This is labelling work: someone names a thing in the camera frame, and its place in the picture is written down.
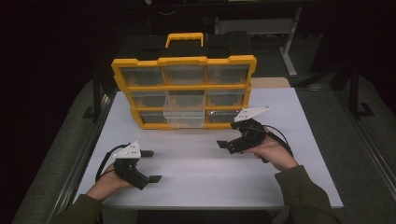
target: plastic drawer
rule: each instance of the plastic drawer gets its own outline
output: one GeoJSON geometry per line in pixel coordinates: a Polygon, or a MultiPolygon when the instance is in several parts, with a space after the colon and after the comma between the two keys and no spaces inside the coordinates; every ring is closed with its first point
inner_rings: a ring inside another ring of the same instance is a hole
{"type": "Polygon", "coordinates": [[[206,91],[208,106],[242,106],[245,90],[206,91]]]}
{"type": "Polygon", "coordinates": [[[245,84],[248,64],[208,65],[206,67],[208,84],[245,84]]]}
{"type": "Polygon", "coordinates": [[[141,111],[139,112],[143,123],[166,123],[166,118],[162,111],[141,111]]]}
{"type": "Polygon", "coordinates": [[[162,86],[163,74],[161,67],[123,67],[128,86],[162,86]]]}
{"type": "Polygon", "coordinates": [[[210,110],[206,111],[209,123],[232,123],[239,110],[210,110]]]}
{"type": "Polygon", "coordinates": [[[131,91],[136,107],[163,107],[166,91],[131,91]]]}
{"type": "Polygon", "coordinates": [[[169,65],[163,68],[167,85],[203,85],[202,65],[169,65]]]}
{"type": "Polygon", "coordinates": [[[204,128],[204,105],[204,95],[168,95],[163,116],[171,128],[204,128]]]}

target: right hand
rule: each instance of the right hand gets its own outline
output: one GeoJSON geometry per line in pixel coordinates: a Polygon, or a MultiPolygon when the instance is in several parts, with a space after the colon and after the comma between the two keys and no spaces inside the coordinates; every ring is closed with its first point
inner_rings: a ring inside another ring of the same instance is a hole
{"type": "Polygon", "coordinates": [[[243,151],[243,153],[253,153],[258,159],[263,157],[271,162],[279,171],[299,165],[285,148],[268,135],[265,136],[261,144],[251,147],[250,149],[243,151]]]}
{"type": "Polygon", "coordinates": [[[87,196],[102,202],[120,189],[133,187],[130,183],[120,179],[114,171],[114,163],[110,164],[104,174],[88,190],[87,196]]]}

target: dark floor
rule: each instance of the dark floor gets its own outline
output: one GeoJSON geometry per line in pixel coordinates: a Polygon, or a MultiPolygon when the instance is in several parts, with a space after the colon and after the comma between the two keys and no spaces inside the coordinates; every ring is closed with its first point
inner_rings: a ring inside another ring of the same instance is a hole
{"type": "MultiPolygon", "coordinates": [[[[116,3],[122,6],[122,1],[115,1],[116,3]]],[[[101,4],[101,7],[106,7],[108,2],[102,1],[101,4]]],[[[177,15],[171,20],[154,13],[154,16],[151,15],[152,21],[149,21],[151,25],[148,26],[148,14],[143,12],[98,13],[82,10],[86,6],[92,6],[90,1],[75,4],[64,1],[54,3],[21,0],[5,1],[2,6],[5,13],[1,13],[0,25],[6,32],[2,33],[1,41],[0,55],[4,67],[1,90],[6,102],[6,115],[2,117],[2,140],[5,147],[1,150],[1,169],[12,170],[2,174],[2,178],[9,181],[2,181],[1,195],[4,198],[2,211],[6,211],[2,215],[2,223],[9,223],[20,207],[66,116],[73,113],[69,109],[80,91],[84,87],[87,88],[86,84],[92,80],[92,74],[100,77],[105,91],[114,89],[109,65],[117,54],[122,39],[127,35],[162,34],[166,31],[210,32],[213,17],[210,13],[204,13],[205,20],[202,20],[202,12],[190,12],[186,14],[188,17],[182,15],[183,20],[177,18],[177,15]]],[[[392,43],[390,40],[394,38],[391,38],[393,34],[382,33],[391,27],[387,25],[392,21],[390,13],[384,8],[387,7],[382,6],[377,11],[386,13],[378,13],[381,16],[367,23],[367,27],[371,28],[366,30],[368,37],[360,38],[352,49],[371,43],[367,48],[370,50],[368,52],[363,51],[363,48],[354,51],[360,56],[357,57],[357,62],[361,74],[369,80],[367,82],[364,79],[361,83],[361,89],[364,91],[360,91],[360,97],[369,101],[369,105],[375,111],[374,117],[361,118],[358,126],[364,126],[370,131],[369,135],[373,137],[375,145],[388,162],[389,169],[395,171],[393,139],[396,124],[393,99],[396,97],[396,91],[392,86],[396,82],[395,76],[389,76],[391,71],[394,71],[394,56],[389,56],[389,52],[394,52],[394,45],[387,45],[392,43]]],[[[310,16],[304,15],[303,18],[309,19],[310,16]]],[[[296,41],[290,50],[290,57],[299,73],[297,78],[289,78],[293,85],[312,77],[312,68],[321,71],[341,57],[340,48],[329,51],[336,43],[319,46],[320,40],[325,44],[332,42],[328,38],[334,34],[325,30],[323,33],[327,34],[327,39],[321,39],[318,33],[322,30],[318,29],[318,25],[306,21],[302,22],[305,25],[298,29],[296,41]],[[318,49],[321,49],[321,52],[314,59],[318,49]]],[[[276,50],[277,45],[283,41],[284,36],[252,37],[255,55],[259,60],[255,76],[287,76],[276,50]]],[[[342,55],[345,54],[349,55],[350,52],[346,50],[342,55]]],[[[345,203],[345,209],[339,213],[348,223],[391,223],[396,214],[394,199],[392,200],[388,193],[389,187],[382,181],[384,177],[373,165],[370,153],[363,149],[367,148],[367,144],[361,141],[361,134],[356,131],[351,134],[350,130],[356,130],[355,122],[349,121],[347,110],[341,107],[347,105],[347,102],[343,102],[348,99],[347,86],[343,91],[332,91],[329,88],[332,76],[333,74],[330,74],[307,88],[300,88],[298,94],[319,148],[323,149],[323,157],[345,203]],[[337,122],[329,119],[334,117],[341,119],[337,122]],[[356,138],[356,141],[334,141],[338,138],[345,139],[346,136],[356,138]]],[[[15,222],[22,223],[21,220],[24,218],[33,219],[20,214],[15,222]]]]}

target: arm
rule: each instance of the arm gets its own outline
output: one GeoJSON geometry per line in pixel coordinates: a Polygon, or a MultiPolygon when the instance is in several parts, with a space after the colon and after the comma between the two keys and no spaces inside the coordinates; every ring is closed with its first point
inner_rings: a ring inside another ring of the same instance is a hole
{"type": "Polygon", "coordinates": [[[311,181],[305,168],[277,141],[266,136],[260,145],[244,152],[264,157],[280,171],[276,180],[295,224],[342,223],[333,212],[327,193],[311,181]]]}
{"type": "Polygon", "coordinates": [[[131,186],[117,177],[114,165],[111,164],[91,189],[86,194],[79,195],[76,202],[68,210],[58,214],[51,224],[94,224],[102,212],[102,201],[120,189],[131,186]]]}

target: black cable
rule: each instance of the black cable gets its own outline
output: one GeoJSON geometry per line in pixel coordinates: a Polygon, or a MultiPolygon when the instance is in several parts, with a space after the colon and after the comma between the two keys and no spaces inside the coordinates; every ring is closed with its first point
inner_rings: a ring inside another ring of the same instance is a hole
{"type": "MultiPolygon", "coordinates": [[[[113,153],[115,150],[117,150],[117,149],[119,149],[121,147],[128,147],[129,145],[131,145],[131,143],[128,143],[126,145],[119,145],[117,147],[114,147],[113,149],[111,149],[110,151],[108,151],[106,153],[105,157],[102,160],[102,163],[99,166],[98,172],[96,173],[95,182],[97,182],[102,175],[105,175],[107,173],[110,173],[110,172],[114,171],[114,170],[110,170],[110,171],[106,171],[106,172],[102,173],[103,168],[105,167],[105,165],[106,165],[106,163],[108,161],[108,158],[110,158],[110,156],[111,156],[111,153],[113,153]]],[[[99,217],[98,217],[98,220],[97,220],[96,223],[97,224],[103,224],[104,223],[104,221],[103,221],[103,213],[102,212],[99,214],[99,217]]]]}
{"type": "MultiPolygon", "coordinates": [[[[264,126],[264,127],[268,127],[268,128],[272,128],[272,129],[276,130],[277,132],[279,132],[279,133],[282,135],[282,137],[285,139],[285,143],[286,143],[287,145],[289,145],[289,143],[288,143],[288,139],[286,139],[285,135],[283,135],[283,133],[282,133],[280,130],[278,130],[278,129],[276,129],[276,128],[272,127],[272,126],[269,126],[269,125],[262,125],[262,126],[264,126]]],[[[268,132],[266,132],[266,131],[263,131],[263,130],[260,130],[260,129],[256,129],[256,128],[250,128],[250,127],[240,127],[239,129],[240,129],[240,130],[251,130],[251,131],[255,131],[255,132],[259,132],[259,133],[265,133],[265,134],[268,134],[268,132]]]]}
{"type": "Polygon", "coordinates": [[[272,129],[276,130],[277,132],[279,132],[279,133],[283,136],[283,138],[285,139],[285,141],[283,141],[281,138],[279,138],[279,137],[278,137],[276,134],[274,134],[274,133],[271,133],[271,132],[268,133],[268,132],[263,131],[263,130],[260,130],[260,129],[250,128],[250,127],[242,127],[242,128],[239,128],[239,129],[240,129],[240,130],[251,130],[251,131],[259,132],[259,133],[265,133],[265,134],[267,134],[268,136],[270,136],[270,137],[272,137],[273,139],[275,139],[283,148],[285,148],[285,149],[289,152],[289,154],[290,154],[291,156],[293,156],[293,152],[291,151],[291,148],[290,148],[290,146],[289,146],[288,140],[286,139],[285,135],[283,135],[283,133],[282,133],[280,130],[278,130],[278,129],[272,127],[272,126],[269,126],[269,125],[262,125],[262,126],[268,127],[268,128],[272,128],[272,129]]]}
{"type": "MultiPolygon", "coordinates": [[[[186,2],[187,2],[187,0],[184,0],[181,3],[181,5],[185,4],[186,2]]],[[[170,15],[173,15],[175,13],[176,13],[175,11],[172,11],[172,12],[161,12],[161,11],[158,11],[158,14],[163,15],[163,16],[170,16],[170,15]]]]}
{"type": "Polygon", "coordinates": [[[106,175],[106,174],[108,174],[108,173],[110,173],[110,172],[113,172],[113,171],[114,171],[114,169],[113,169],[113,170],[106,171],[106,172],[102,173],[102,174],[99,176],[99,178],[102,177],[102,176],[104,176],[104,175],[106,175]]]}
{"type": "Polygon", "coordinates": [[[110,158],[111,153],[113,153],[115,150],[117,150],[117,149],[119,149],[121,147],[128,147],[129,145],[131,145],[131,143],[128,143],[127,145],[119,145],[119,146],[114,147],[113,149],[111,149],[110,151],[107,152],[107,154],[105,155],[105,157],[102,160],[102,163],[99,166],[98,172],[96,173],[95,182],[98,181],[98,179],[100,178],[101,173],[103,171],[103,168],[105,167],[105,165],[106,165],[106,163],[108,161],[108,158],[110,158]]]}
{"type": "Polygon", "coordinates": [[[283,139],[285,139],[286,144],[289,145],[288,139],[286,139],[285,135],[283,135],[283,133],[280,130],[278,130],[278,129],[274,128],[273,126],[270,126],[270,125],[263,125],[263,126],[266,127],[266,128],[272,128],[275,131],[277,131],[278,133],[280,133],[280,135],[282,135],[283,139]]]}

